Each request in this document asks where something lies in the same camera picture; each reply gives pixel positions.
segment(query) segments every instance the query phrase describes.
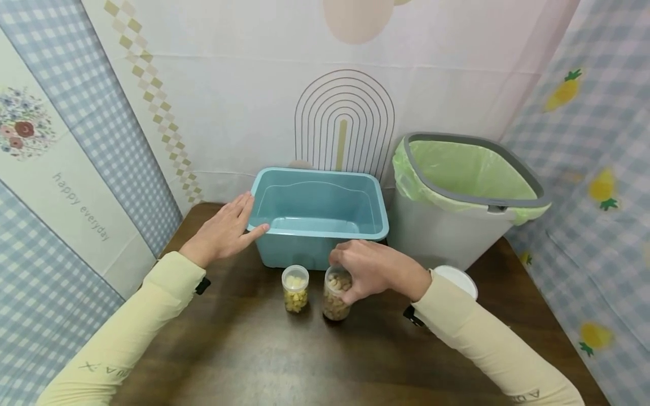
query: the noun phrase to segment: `person's left hand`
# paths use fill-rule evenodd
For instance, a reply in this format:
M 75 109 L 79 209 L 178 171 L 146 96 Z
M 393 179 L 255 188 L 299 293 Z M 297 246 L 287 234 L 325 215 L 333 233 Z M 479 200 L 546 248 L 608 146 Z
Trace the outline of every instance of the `person's left hand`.
M 248 247 L 270 228 L 262 224 L 244 234 L 254 201 L 250 192 L 246 192 L 223 206 L 178 252 L 205 268 L 216 259 L 230 257 Z

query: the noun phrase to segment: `arm sleeve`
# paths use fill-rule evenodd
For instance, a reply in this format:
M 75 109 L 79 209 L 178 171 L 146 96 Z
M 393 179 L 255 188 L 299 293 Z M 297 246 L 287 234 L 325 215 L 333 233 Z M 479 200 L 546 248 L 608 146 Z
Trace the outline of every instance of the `arm sleeve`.
M 178 252 L 165 255 L 142 288 L 59 372 L 37 405 L 108 405 L 153 337 L 190 303 L 205 270 Z
M 469 294 L 432 275 L 416 316 L 479 367 L 514 403 L 584 405 L 573 384 Z

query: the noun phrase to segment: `flower print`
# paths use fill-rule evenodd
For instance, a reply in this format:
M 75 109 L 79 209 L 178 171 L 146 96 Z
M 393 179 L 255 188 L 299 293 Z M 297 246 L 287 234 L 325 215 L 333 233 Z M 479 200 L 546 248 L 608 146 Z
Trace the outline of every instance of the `flower print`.
M 23 147 L 23 140 L 21 140 L 21 139 L 18 138 L 18 137 L 12 137 L 12 138 L 9 138 L 9 144 L 11 144 L 11 146 L 12 146 L 13 148 L 16 148 L 16 149 L 22 149 L 22 147 Z
M 18 135 L 20 135 L 23 138 L 31 137 L 34 135 L 34 125 L 32 123 L 29 123 L 27 121 L 19 121 L 16 124 L 14 124 L 14 128 L 16 129 L 16 132 Z
M 50 150 L 59 138 L 40 98 L 26 88 L 0 88 L 0 153 L 30 160 Z
M 0 134 L 9 138 L 9 137 L 16 136 L 16 130 L 9 127 L 8 125 L 0 125 Z

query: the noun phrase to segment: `hand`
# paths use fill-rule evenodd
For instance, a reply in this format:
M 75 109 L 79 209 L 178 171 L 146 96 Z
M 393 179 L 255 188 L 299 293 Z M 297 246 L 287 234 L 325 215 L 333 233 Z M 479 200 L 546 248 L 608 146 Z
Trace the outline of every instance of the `hand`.
M 352 240 L 339 244 L 330 253 L 330 264 L 341 265 L 352 275 L 352 288 L 342 297 L 347 305 L 387 289 L 415 302 L 431 285 L 429 271 L 415 260 L 376 242 Z
M 223 206 L 178 252 L 205 268 L 216 259 L 230 257 L 248 247 L 269 229 L 268 224 L 262 224 L 244 234 L 254 201 L 246 192 Z

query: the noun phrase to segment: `table surface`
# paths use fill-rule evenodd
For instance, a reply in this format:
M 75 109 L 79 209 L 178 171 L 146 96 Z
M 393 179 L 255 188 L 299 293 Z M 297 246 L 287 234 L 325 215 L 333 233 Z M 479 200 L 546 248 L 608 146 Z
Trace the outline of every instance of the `table surface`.
M 178 250 L 220 205 L 195 206 L 168 244 Z M 284 309 L 282 270 L 255 246 L 212 264 L 212 286 L 154 339 L 116 405 L 508 405 L 470 361 L 402 317 L 395 292 L 353 305 L 339 324 L 321 313 L 324 272 L 309 304 Z M 478 302 L 562 371 L 586 404 L 607 402 L 505 240 L 468 271 Z

